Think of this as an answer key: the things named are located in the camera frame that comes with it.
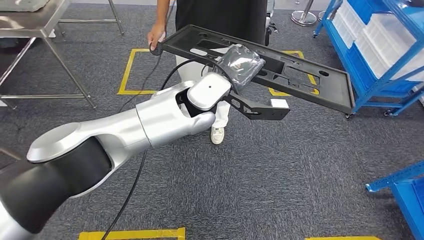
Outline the person's hand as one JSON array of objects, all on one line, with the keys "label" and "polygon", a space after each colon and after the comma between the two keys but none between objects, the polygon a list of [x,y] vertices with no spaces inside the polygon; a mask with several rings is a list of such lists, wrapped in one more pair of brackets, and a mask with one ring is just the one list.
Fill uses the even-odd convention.
[{"label": "person's hand", "polygon": [[147,43],[151,51],[154,51],[158,42],[162,41],[166,36],[166,25],[163,22],[156,22],[153,24],[150,32],[147,34]]}]

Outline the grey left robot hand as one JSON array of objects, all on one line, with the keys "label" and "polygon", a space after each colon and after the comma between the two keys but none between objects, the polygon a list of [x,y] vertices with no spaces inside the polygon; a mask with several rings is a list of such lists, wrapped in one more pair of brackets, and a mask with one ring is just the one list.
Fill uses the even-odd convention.
[{"label": "grey left robot hand", "polygon": [[217,64],[228,74],[237,92],[240,92],[259,73],[266,61],[255,51],[242,44],[231,45]]}]

